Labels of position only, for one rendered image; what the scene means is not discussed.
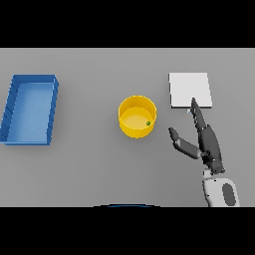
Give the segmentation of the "pale square scale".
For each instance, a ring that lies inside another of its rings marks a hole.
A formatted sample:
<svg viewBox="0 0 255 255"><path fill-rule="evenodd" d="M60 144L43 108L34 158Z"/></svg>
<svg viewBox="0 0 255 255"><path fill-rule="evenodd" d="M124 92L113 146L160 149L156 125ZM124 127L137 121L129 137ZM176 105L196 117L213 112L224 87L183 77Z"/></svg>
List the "pale square scale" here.
<svg viewBox="0 0 255 255"><path fill-rule="evenodd" d="M195 98L201 108L211 109L212 99L206 73L169 73L170 105L173 109L188 109Z"/></svg>

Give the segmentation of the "blue tray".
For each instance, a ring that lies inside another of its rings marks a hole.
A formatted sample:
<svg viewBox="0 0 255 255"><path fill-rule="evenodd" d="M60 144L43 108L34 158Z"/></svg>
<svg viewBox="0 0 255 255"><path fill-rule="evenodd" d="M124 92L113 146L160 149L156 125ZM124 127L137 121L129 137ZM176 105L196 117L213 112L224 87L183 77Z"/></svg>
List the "blue tray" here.
<svg viewBox="0 0 255 255"><path fill-rule="evenodd" d="M58 89L55 75L13 75L0 123L0 143L49 145Z"/></svg>

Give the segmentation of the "yellow bowl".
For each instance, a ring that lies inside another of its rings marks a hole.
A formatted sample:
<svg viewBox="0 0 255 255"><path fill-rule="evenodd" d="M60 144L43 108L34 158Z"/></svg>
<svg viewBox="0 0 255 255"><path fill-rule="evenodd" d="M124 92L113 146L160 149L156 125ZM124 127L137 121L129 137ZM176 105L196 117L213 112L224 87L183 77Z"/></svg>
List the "yellow bowl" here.
<svg viewBox="0 0 255 255"><path fill-rule="evenodd" d="M157 109L145 96L125 98L118 108L118 121L122 132L135 139L146 137L154 128Z"/></svg>

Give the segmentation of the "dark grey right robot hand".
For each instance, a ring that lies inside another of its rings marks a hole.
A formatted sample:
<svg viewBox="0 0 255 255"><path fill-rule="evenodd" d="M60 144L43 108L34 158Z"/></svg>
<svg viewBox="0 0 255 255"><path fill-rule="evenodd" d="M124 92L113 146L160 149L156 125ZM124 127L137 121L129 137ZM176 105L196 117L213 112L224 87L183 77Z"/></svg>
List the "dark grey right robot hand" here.
<svg viewBox="0 0 255 255"><path fill-rule="evenodd" d="M202 159L213 174L224 173L223 160L218 139L212 127L208 125L203 117L202 111L196 101L191 100L190 109L194 125L198 135L198 145L194 145L179 136L174 127L168 129L173 147L183 154L193 158Z"/></svg>

